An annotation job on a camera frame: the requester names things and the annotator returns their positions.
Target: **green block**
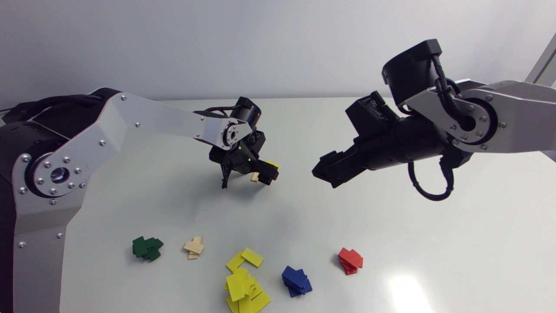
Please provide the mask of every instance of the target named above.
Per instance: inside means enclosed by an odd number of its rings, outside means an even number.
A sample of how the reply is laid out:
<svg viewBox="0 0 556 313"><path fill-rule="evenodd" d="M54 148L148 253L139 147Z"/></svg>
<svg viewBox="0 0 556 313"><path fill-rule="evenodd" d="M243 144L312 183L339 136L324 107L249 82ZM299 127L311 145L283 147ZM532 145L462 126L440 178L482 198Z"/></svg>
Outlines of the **green block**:
<svg viewBox="0 0 556 313"><path fill-rule="evenodd" d="M142 257L148 253L147 246L145 244L145 238L143 238L143 236L133 241L132 250L133 254L136 257Z"/></svg>
<svg viewBox="0 0 556 313"><path fill-rule="evenodd" d="M158 250L153 250L147 255L147 259L151 260L151 262L156 260L158 257L160 257L160 252Z"/></svg>
<svg viewBox="0 0 556 313"><path fill-rule="evenodd" d="M160 247L164 246L164 243L160 241L160 239L155 240L155 247L160 249Z"/></svg>
<svg viewBox="0 0 556 313"><path fill-rule="evenodd" d="M149 238L147 240L145 240L145 245L147 246L147 249L154 247L155 246L155 239L154 238Z"/></svg>

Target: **stack of green blocks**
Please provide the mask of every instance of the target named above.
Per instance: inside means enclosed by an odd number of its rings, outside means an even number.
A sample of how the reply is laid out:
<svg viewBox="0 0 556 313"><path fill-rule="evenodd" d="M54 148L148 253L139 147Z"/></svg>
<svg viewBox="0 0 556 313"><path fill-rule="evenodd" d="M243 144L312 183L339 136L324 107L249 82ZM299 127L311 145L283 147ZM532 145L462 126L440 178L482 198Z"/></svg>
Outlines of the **stack of green blocks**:
<svg viewBox="0 0 556 313"><path fill-rule="evenodd" d="M133 241L132 250L136 257L154 261L160 257L158 249L163 245L164 243L159 239L149 238L145 240L143 236L141 236Z"/></svg>

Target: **white table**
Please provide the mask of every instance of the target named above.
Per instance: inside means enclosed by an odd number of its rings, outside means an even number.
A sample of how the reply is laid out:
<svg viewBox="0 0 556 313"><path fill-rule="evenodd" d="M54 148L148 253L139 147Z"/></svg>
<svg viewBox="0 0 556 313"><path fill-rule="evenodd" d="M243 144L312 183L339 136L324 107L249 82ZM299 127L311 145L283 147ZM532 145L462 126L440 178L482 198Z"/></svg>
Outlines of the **white table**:
<svg viewBox="0 0 556 313"><path fill-rule="evenodd" d="M281 165L271 186L235 173L221 190L208 145L130 130L68 226L61 313L229 312L225 264L246 247L265 258L246 265L272 298L262 312L556 311L556 164L542 153L475 154L439 203L414 190L405 165L332 189L311 170L351 145L344 110L354 100L254 100L261 158ZM444 190L438 158L416 171L426 190ZM188 261L182 246L195 235L205 250ZM161 239L162 256L135 258L139 236ZM365 258L357 274L340 268L342 247ZM313 291L290 298L286 265L303 268Z"/></svg>

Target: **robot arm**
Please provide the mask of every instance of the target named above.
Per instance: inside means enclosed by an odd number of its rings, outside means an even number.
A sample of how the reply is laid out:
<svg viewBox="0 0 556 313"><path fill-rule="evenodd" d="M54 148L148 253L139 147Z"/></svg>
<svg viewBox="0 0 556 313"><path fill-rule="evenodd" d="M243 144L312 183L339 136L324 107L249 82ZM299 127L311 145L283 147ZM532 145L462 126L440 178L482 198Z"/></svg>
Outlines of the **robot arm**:
<svg viewBox="0 0 556 313"><path fill-rule="evenodd" d="M453 190L453 169L473 153L554 155L556 90L518 81L454 82L444 77L440 54L438 42L428 40L390 60L383 68L384 81L397 107L409 116L399 117L378 92L359 99L346 110L359 135L354 145L321 157L313 175L336 188L365 169L408 163L419 193L443 200ZM447 181L440 195L425 192L414 172L414 161L437 155L442 155Z"/></svg>
<svg viewBox="0 0 556 313"><path fill-rule="evenodd" d="M260 115L244 97L232 107L187 112L107 88L12 109L0 127L0 312L59 312L66 226L90 176L120 150L128 128L212 145L223 188L232 170L259 172L270 184L278 171L259 160Z"/></svg>

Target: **red block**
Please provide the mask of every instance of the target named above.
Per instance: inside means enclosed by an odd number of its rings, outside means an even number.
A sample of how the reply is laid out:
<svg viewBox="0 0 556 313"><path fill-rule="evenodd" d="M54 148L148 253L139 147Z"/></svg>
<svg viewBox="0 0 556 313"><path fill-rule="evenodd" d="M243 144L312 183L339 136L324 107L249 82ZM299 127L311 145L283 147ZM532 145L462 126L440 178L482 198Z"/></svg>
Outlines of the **red block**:
<svg viewBox="0 0 556 313"><path fill-rule="evenodd" d="M348 251L348 249L342 248L338 256L353 267L363 268L363 258L353 249Z"/></svg>
<svg viewBox="0 0 556 313"><path fill-rule="evenodd" d="M346 272L346 275L357 273L357 267L352 266L351 264L347 263L346 261L340 259L340 264L344 268L344 271Z"/></svg>

